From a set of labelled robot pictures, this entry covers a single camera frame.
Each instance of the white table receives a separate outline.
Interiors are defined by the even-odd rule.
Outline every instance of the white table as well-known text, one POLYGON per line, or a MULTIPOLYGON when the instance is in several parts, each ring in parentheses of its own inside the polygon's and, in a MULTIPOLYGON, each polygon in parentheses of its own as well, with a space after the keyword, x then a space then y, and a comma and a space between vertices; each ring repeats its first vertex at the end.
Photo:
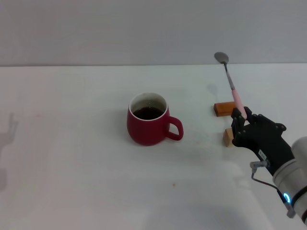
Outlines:
MULTIPOLYGON (((229 71, 245 105, 286 125, 289 144, 307 134, 307 64, 229 71)), ((0 68, 0 229, 305 229, 250 179, 256 156, 222 145, 231 118, 212 106, 231 100, 221 65, 0 68), (181 142, 130 139, 140 92, 166 98, 181 142)), ((265 169, 256 177, 272 181, 265 169)))

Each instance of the red mug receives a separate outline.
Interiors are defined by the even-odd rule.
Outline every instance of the red mug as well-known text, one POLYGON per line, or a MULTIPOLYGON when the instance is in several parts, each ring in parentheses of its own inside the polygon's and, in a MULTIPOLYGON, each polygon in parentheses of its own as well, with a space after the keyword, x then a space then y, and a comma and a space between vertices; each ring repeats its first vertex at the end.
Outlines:
POLYGON ((141 93, 131 100, 128 109, 127 128, 135 142, 146 146, 155 145, 165 138, 181 140, 183 137, 181 121, 169 115, 166 100, 156 93, 141 93), (160 116, 155 118, 155 114, 147 114, 149 116, 146 119, 137 117, 135 114, 144 108, 158 110, 161 112, 160 116), (179 135, 169 131, 169 124, 177 127, 179 135))

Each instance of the orange wooden block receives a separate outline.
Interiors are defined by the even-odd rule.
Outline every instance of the orange wooden block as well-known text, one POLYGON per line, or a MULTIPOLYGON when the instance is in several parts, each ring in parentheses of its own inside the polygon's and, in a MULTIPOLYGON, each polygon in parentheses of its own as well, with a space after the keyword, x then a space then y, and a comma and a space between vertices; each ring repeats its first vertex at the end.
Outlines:
POLYGON ((235 102, 223 102, 215 103, 213 108, 216 116, 230 116, 235 107, 235 102))
POLYGON ((225 129, 224 136, 223 136, 224 144, 227 147, 233 146, 233 143, 232 143, 233 139, 234 139, 234 135, 232 133, 232 129, 231 128, 225 129))

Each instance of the coffee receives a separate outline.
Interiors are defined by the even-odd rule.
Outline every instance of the coffee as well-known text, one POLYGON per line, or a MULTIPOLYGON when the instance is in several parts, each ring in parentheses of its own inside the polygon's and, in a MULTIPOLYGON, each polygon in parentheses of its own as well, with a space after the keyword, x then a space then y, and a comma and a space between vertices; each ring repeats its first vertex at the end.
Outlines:
POLYGON ((137 118, 142 119, 142 120, 153 120, 153 119, 160 117, 163 113, 164 111, 161 111, 154 107, 144 107, 144 108, 141 108, 135 111, 133 114, 137 118))

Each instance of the pink spoon handle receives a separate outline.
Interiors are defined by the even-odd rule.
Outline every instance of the pink spoon handle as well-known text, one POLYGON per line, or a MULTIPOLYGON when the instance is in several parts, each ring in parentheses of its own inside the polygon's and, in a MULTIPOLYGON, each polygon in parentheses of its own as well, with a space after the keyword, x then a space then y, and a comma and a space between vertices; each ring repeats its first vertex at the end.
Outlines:
POLYGON ((243 104, 241 102, 241 99, 239 97, 238 92, 236 90, 232 90, 232 96, 234 97, 234 101, 235 101, 236 107, 241 112, 242 117, 244 117, 244 119, 246 119, 248 116, 246 115, 244 106, 243 106, 243 104))

